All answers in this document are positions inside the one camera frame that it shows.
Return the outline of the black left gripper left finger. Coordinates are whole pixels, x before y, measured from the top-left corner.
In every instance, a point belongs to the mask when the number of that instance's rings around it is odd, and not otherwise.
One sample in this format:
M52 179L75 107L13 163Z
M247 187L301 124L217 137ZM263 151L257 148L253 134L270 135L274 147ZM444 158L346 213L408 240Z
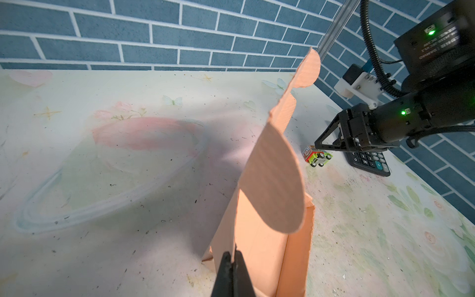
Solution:
M224 252L220 266L216 274L216 281L211 297L232 297L233 296L233 263L231 254Z

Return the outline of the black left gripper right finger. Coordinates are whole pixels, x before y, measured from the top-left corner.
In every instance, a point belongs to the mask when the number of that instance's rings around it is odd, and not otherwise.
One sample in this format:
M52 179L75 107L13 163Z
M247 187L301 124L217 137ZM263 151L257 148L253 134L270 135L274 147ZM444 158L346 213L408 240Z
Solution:
M235 251L233 262L233 296L256 297L249 272L241 251Z

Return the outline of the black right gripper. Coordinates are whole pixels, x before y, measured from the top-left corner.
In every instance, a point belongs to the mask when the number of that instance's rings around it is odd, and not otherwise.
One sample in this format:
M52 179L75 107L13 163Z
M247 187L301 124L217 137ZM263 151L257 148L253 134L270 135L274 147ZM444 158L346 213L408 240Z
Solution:
M475 118L473 83L436 85L406 94L375 110L362 104L337 114L317 138L318 150L383 152L405 140L410 148L433 134L473 132L464 123ZM326 139L341 131L331 144Z

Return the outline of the colourful toy truck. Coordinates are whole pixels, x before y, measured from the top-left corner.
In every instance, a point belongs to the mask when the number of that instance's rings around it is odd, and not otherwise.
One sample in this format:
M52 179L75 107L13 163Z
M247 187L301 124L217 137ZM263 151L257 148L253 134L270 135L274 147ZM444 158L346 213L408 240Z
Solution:
M311 167L324 167L333 158L332 154L318 150L315 146L307 146L302 155Z

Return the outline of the pink paper box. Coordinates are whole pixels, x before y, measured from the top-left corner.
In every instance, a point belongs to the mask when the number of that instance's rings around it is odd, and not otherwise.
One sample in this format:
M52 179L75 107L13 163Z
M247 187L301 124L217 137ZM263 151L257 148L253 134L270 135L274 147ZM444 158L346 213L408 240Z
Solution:
M306 294L315 206L299 160L284 132L293 116L295 88L319 76L320 56L309 50L270 111L202 262L218 272L224 252L241 251L257 297Z

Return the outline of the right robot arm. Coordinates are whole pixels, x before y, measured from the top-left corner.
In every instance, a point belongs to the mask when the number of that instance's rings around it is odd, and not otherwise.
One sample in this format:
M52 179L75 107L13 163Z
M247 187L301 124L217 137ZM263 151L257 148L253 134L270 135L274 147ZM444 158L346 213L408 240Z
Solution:
M408 70L400 89L383 70L361 2L362 36L372 70L352 65L336 91L361 103L337 114L315 141L320 150L383 152L405 141L472 132L475 127L475 4L453 1L395 41Z

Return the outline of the black Dexin desk calculator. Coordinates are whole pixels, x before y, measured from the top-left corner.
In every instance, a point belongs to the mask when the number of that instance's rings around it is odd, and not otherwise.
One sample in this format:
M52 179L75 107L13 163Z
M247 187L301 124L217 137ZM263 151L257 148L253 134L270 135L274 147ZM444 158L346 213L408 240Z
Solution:
M352 167L383 177L390 176L390 168L379 152L345 152L347 162Z

